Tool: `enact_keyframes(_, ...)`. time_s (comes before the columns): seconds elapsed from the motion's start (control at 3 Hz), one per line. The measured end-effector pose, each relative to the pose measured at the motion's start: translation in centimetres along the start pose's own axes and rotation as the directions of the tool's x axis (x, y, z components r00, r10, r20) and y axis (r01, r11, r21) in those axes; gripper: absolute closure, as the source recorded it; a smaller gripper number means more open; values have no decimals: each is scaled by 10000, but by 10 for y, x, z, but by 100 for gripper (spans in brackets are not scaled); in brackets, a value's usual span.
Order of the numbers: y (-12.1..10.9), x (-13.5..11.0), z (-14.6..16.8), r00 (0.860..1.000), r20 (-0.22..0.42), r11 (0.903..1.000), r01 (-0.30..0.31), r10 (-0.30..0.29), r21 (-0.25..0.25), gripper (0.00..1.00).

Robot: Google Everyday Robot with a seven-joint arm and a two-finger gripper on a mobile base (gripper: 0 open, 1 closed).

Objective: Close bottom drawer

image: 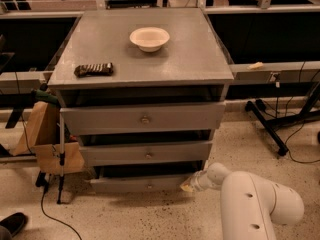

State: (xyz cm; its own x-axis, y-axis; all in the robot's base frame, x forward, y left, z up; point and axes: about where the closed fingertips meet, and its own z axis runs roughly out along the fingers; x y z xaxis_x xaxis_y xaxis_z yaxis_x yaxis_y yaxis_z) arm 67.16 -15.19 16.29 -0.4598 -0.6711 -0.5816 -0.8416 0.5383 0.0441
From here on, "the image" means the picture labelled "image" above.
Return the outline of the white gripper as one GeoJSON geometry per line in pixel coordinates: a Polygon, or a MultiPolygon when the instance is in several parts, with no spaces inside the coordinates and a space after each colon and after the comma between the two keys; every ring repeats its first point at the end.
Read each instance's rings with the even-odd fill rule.
{"type": "Polygon", "coordinates": [[[194,192],[194,189],[196,191],[204,191],[211,187],[211,181],[209,180],[206,171],[196,172],[193,175],[192,183],[193,185],[191,184],[191,178],[188,178],[180,185],[180,188],[185,192],[192,193],[194,192]]]}

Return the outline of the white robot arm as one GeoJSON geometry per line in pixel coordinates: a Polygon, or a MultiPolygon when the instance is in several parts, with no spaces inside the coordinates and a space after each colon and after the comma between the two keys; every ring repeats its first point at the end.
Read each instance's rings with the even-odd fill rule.
{"type": "Polygon", "coordinates": [[[223,240],[277,240],[274,224],[294,225],[304,215],[303,200],[292,188],[221,163],[195,172],[180,188],[220,191],[223,240]]]}

